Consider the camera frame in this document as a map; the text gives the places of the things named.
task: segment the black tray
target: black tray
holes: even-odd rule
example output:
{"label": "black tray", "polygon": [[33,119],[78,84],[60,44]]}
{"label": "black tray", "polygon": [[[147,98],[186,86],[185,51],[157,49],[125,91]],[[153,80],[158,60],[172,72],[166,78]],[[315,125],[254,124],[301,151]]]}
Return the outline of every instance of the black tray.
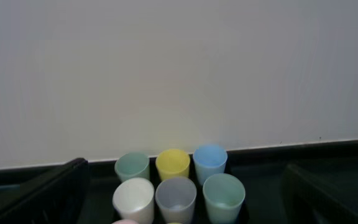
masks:
{"label": "black tray", "polygon": [[[229,160],[227,160],[226,168],[225,168],[224,172],[226,174],[232,175]],[[190,180],[192,180],[194,182],[194,184],[197,187],[196,207],[195,207],[195,212],[194,212],[194,216],[193,216],[193,221],[191,223],[192,224],[196,224],[196,223],[197,224],[210,224],[211,222],[208,219],[208,214],[207,214],[205,202],[204,202],[203,188],[202,188],[202,186],[200,186],[200,183],[198,183],[198,181],[197,181],[197,177],[195,174],[195,167],[194,167],[192,157],[191,157],[191,162],[190,162],[189,178],[190,178]],[[154,189],[157,189],[158,185],[161,183],[160,177],[157,172],[157,168],[155,167],[155,158],[150,159],[150,181],[153,184]],[[112,222],[115,222],[118,220],[121,220],[121,218],[120,218],[117,210],[114,209],[114,215],[113,215]],[[246,200],[245,200],[244,203],[242,204],[242,207],[241,207],[241,210],[239,213],[239,217],[237,218],[236,223],[237,224],[248,223],[248,220],[249,220],[249,213],[248,213]],[[153,224],[166,224],[166,222],[162,218],[160,209],[158,208],[155,201],[154,201]]]}

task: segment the mint green cup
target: mint green cup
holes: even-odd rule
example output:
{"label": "mint green cup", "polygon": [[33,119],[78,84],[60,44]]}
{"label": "mint green cup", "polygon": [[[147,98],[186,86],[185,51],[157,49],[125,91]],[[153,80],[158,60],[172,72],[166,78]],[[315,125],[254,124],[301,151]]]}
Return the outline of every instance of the mint green cup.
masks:
{"label": "mint green cup", "polygon": [[246,198],[246,189],[232,175],[214,174],[205,181],[203,195],[211,223],[232,224]]}
{"label": "mint green cup", "polygon": [[150,180],[149,157],[141,152],[130,152],[119,158],[114,170],[121,182],[135,177]]}

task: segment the black object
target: black object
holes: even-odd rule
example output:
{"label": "black object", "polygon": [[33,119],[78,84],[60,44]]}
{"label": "black object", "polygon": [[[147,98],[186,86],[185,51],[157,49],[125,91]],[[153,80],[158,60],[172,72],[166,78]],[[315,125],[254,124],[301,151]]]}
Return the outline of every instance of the black object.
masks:
{"label": "black object", "polygon": [[282,194],[289,223],[358,223],[358,157],[294,162]]}
{"label": "black object", "polygon": [[0,193],[0,223],[77,221],[90,180],[88,161],[75,159]]}
{"label": "black object", "polygon": [[[227,174],[232,174],[230,169],[230,164],[226,163],[226,169],[224,171]],[[195,174],[195,167],[193,163],[193,159],[190,162],[190,173],[189,178],[195,183],[197,187],[197,197],[196,197],[196,206],[192,224],[200,223],[200,224],[210,224],[211,222],[208,219],[208,214],[206,211],[205,203],[204,203],[204,195],[203,195],[203,188],[198,183],[196,174]],[[155,158],[150,160],[150,181],[154,186],[154,189],[157,189],[158,185],[161,183],[160,177],[158,176],[157,168],[155,167]],[[112,222],[120,220],[120,216],[118,212],[114,209],[114,214],[112,216]],[[248,222],[249,214],[247,210],[247,205],[244,203],[241,207],[239,217],[237,219],[238,224],[245,224]],[[154,221],[153,224],[166,224],[163,220],[163,217],[160,213],[160,209],[158,208],[157,204],[154,203]]]}

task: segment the cup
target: cup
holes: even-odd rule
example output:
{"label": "cup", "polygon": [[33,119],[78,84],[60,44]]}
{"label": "cup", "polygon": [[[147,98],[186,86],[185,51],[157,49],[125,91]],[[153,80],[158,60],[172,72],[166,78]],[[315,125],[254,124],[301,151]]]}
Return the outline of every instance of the cup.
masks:
{"label": "cup", "polygon": [[198,182],[203,185],[208,177],[224,173],[227,152],[218,145],[200,146],[193,154]]}
{"label": "cup", "polygon": [[196,196],[196,185],[185,177],[164,180],[155,191],[155,201],[167,223],[190,224]]}
{"label": "cup", "polygon": [[208,218],[212,224],[235,223],[246,198],[241,181],[229,174],[214,174],[203,186]]}
{"label": "cup", "polygon": [[119,221],[113,222],[112,224],[138,224],[138,223],[135,221],[132,221],[132,220],[119,220]]}
{"label": "cup", "polygon": [[130,152],[118,159],[114,170],[121,182],[134,177],[150,180],[149,158],[141,152]]}
{"label": "cup", "polygon": [[161,180],[189,177],[190,156],[180,149],[168,149],[158,155],[155,166]]}
{"label": "cup", "polygon": [[124,181],[114,192],[112,205],[123,219],[151,224],[154,219],[154,187],[145,178]]}

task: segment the plastic cup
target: plastic cup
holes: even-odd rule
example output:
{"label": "plastic cup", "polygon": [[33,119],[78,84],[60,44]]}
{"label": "plastic cup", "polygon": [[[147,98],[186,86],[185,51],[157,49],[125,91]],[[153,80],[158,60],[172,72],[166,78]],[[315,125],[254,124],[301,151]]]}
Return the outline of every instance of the plastic cup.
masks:
{"label": "plastic cup", "polygon": [[229,174],[214,174],[203,186],[208,218],[212,224],[235,223],[246,198],[241,181]]}
{"label": "plastic cup", "polygon": [[190,156],[180,149],[168,149],[158,155],[155,166],[161,180],[189,177]]}
{"label": "plastic cup", "polygon": [[196,185],[185,177],[164,180],[155,191],[155,201],[167,223],[190,224],[196,196]]}
{"label": "plastic cup", "polygon": [[134,177],[150,180],[149,158],[141,152],[130,152],[118,159],[114,170],[121,182]]}
{"label": "plastic cup", "polygon": [[113,222],[112,224],[138,224],[138,223],[135,221],[132,221],[132,220],[119,220],[119,221]]}
{"label": "plastic cup", "polygon": [[145,178],[129,179],[114,192],[112,205],[123,219],[151,224],[154,219],[154,187]]}
{"label": "plastic cup", "polygon": [[208,177],[224,173],[227,152],[218,145],[200,146],[193,154],[198,182],[203,185]]}

